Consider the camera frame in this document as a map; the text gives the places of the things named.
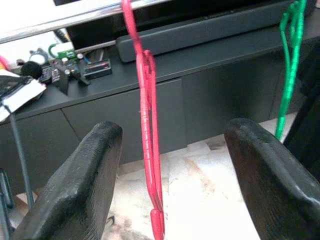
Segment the marble floor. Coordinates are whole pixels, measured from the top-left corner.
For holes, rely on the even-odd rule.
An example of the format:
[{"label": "marble floor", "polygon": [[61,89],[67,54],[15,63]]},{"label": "marble floor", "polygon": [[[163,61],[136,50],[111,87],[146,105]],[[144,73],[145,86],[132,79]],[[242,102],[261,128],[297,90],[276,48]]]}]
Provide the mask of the marble floor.
[{"label": "marble floor", "polygon": [[[295,116],[286,116],[283,138]],[[276,119],[261,123],[271,133],[276,124]],[[259,240],[223,135],[160,157],[166,240]],[[107,224],[102,240],[153,240],[144,162],[120,165],[117,175],[109,211],[115,223]],[[16,201],[26,214],[25,194]]]}]

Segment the metal rail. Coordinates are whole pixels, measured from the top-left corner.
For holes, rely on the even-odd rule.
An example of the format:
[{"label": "metal rail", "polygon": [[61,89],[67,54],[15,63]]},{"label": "metal rail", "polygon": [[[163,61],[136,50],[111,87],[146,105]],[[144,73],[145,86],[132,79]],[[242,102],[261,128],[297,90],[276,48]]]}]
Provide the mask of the metal rail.
[{"label": "metal rail", "polygon": [[[134,0],[133,9],[145,8],[151,5],[168,2],[170,0]],[[120,0],[100,0],[95,6],[88,1],[77,1],[66,5],[57,6],[50,13],[52,18],[44,22],[27,25],[23,28],[12,29],[0,33],[0,44],[47,33],[56,29],[83,24],[89,21],[105,18],[122,12]]]}]

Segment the gray cable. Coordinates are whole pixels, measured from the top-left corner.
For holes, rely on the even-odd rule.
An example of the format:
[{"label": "gray cable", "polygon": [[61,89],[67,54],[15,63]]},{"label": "gray cable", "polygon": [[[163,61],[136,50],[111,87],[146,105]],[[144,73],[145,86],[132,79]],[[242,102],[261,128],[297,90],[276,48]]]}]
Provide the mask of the gray cable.
[{"label": "gray cable", "polygon": [[17,127],[16,118],[15,118],[15,115],[10,111],[8,106],[4,105],[3,103],[1,103],[1,104],[4,106],[4,108],[10,114],[10,117],[9,117],[10,124],[12,127],[16,148],[17,148],[17,151],[19,154],[20,164],[21,164],[21,168],[22,168],[22,175],[23,175],[23,180],[24,180],[24,187],[25,187],[25,192],[26,192],[26,198],[27,198],[27,202],[28,202],[28,208],[30,211],[34,205],[34,196],[32,194],[30,178],[29,178],[28,169],[27,169],[27,162],[26,162],[26,158],[25,158],[24,149],[22,147],[21,137],[20,137],[19,130]]}]

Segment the cabinet door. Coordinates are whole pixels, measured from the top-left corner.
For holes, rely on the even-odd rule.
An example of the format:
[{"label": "cabinet door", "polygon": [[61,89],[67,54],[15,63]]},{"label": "cabinet door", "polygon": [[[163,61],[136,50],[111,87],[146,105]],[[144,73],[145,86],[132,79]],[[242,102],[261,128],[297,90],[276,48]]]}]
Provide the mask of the cabinet door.
[{"label": "cabinet door", "polygon": [[[17,121],[33,189],[43,187],[79,144],[61,110]],[[25,192],[17,147],[10,123],[0,125],[0,167],[14,194]]]},{"label": "cabinet door", "polygon": [[[158,84],[157,101],[160,152],[186,147],[181,80]],[[80,138],[99,122],[118,124],[123,128],[120,163],[143,158],[138,89],[67,107],[63,112]]]},{"label": "cabinet door", "polygon": [[282,65],[273,52],[184,76],[187,143],[223,134],[233,118],[268,120]]}]

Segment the white paper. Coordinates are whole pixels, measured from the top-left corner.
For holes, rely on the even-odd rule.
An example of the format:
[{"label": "white paper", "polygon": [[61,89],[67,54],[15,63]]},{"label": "white paper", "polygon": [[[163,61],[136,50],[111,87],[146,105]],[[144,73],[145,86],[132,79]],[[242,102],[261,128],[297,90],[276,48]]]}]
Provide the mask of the white paper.
[{"label": "white paper", "polygon": [[[0,75],[19,77],[19,75],[12,72],[0,69]],[[46,90],[46,85],[40,83],[38,80],[33,79],[30,83],[23,85],[16,91],[12,92],[10,95],[2,98],[3,104],[8,106],[10,111],[13,113],[23,104],[38,96]],[[10,114],[5,109],[4,106],[0,106],[0,122],[4,121]]]}]

